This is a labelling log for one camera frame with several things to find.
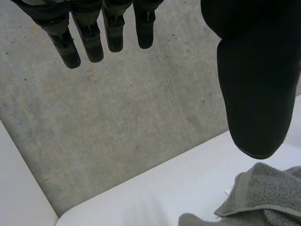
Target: gray concrete surface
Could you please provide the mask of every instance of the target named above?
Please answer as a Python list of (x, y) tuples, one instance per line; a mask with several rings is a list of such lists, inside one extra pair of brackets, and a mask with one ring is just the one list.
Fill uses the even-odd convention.
[(199, 0), (166, 0), (152, 48), (139, 49), (132, 7), (124, 49), (64, 66), (48, 36), (17, 6), (0, 8), (0, 118), (54, 210), (71, 207), (227, 130), (219, 38)]

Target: white surface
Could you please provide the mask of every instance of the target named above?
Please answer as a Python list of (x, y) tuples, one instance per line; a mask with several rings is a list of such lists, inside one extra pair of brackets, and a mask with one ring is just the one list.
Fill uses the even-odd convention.
[(57, 220), (0, 121), (0, 225), (55, 226)]
[(230, 195), (231, 194), (231, 191), (232, 191), (232, 189), (233, 189), (233, 186), (231, 186), (231, 188), (229, 188), (225, 193), (227, 194), (227, 195)]
[[(290, 142), (262, 162), (285, 170), (301, 165), (301, 97), (297, 98)], [(221, 134), (66, 212), (57, 226), (177, 225), (178, 217), (193, 213), (217, 221), (213, 212), (226, 200), (235, 176), (258, 160), (243, 154), (230, 133)]]

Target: white tag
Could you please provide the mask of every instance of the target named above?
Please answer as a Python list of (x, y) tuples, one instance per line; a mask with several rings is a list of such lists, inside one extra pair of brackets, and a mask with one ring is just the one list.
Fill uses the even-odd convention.
[(232, 189), (233, 189), (233, 186), (232, 186), (231, 188), (229, 188), (227, 191), (225, 191), (225, 193), (226, 193), (227, 195), (230, 195)]

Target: black fabric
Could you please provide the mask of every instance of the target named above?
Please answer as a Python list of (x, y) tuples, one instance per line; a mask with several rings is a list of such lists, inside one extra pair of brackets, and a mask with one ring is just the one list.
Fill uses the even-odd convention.
[(70, 12), (70, 1), (40, 6), (29, 5), (21, 0), (11, 1), (35, 20), (53, 20)]
[(57, 18), (56, 20), (34, 20), (41, 28), (52, 35), (62, 35), (66, 32), (69, 25), (69, 14)]
[(133, 2), (133, 0), (107, 0), (107, 1), (113, 5), (126, 5), (129, 2)]
[(71, 10), (81, 13), (91, 13), (101, 9), (103, 0), (76, 0), (71, 1)]
[(301, 1), (202, 0), (221, 38), (218, 74), (230, 133), (256, 159), (270, 157), (288, 131), (301, 65)]

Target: gray towel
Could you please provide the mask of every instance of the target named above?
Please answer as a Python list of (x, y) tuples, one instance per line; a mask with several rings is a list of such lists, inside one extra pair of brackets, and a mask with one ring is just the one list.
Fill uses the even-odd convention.
[(239, 174), (226, 202), (215, 211), (220, 222), (183, 214), (179, 226), (300, 226), (301, 167), (279, 171), (263, 163)]

